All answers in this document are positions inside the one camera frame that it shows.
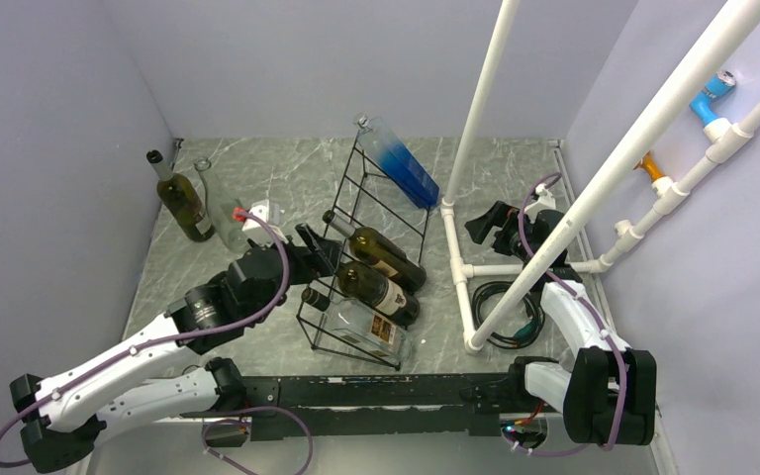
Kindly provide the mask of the blue square glass bottle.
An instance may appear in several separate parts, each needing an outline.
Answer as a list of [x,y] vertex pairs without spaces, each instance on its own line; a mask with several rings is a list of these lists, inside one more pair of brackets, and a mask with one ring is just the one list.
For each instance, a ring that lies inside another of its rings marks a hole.
[[420,209],[434,207],[437,184],[383,118],[358,114],[354,124],[359,146],[413,204]]

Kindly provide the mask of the clear square liquor bottle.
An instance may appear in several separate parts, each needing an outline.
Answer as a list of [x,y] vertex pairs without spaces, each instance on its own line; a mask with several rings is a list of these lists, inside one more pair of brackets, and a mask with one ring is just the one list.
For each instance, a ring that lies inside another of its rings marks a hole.
[[414,354],[409,333],[359,300],[332,299],[308,287],[301,295],[304,304],[321,312],[321,329],[336,342],[349,344],[362,355],[393,365]]

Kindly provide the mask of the dark labelled wine bottle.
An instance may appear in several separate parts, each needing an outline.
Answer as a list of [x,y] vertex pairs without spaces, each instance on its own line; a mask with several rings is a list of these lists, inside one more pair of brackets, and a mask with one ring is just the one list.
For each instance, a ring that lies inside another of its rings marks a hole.
[[427,281],[426,271],[387,237],[370,227],[356,227],[333,210],[323,221],[340,233],[351,254],[410,293],[419,291]]

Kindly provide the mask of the dark green wine bottle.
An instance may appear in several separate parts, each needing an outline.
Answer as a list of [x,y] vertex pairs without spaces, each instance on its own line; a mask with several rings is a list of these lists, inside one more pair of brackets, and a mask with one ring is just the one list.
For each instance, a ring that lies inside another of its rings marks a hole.
[[368,265],[351,260],[336,270],[341,292],[361,301],[399,326],[412,325],[420,314],[420,303],[398,284]]

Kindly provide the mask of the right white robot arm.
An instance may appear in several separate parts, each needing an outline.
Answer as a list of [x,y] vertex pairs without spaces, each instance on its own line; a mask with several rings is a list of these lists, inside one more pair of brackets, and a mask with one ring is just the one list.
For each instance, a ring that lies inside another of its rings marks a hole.
[[495,387],[519,411],[542,403],[561,414],[574,442],[647,445],[655,429],[657,362],[603,322],[567,255],[562,251],[524,296],[532,319],[517,336],[530,341],[553,322],[574,357],[572,368],[519,356]]

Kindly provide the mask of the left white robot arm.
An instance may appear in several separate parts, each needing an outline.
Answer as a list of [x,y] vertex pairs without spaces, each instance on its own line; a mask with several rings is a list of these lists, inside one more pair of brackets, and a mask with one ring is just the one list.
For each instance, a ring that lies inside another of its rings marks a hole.
[[287,290],[330,277],[341,244],[308,225],[302,244],[281,238],[253,246],[148,325],[104,353],[56,376],[25,374],[10,385],[27,461],[41,474],[65,469],[116,435],[188,413],[229,416],[248,404],[237,366],[217,357],[176,379],[161,370],[243,335],[286,300]]

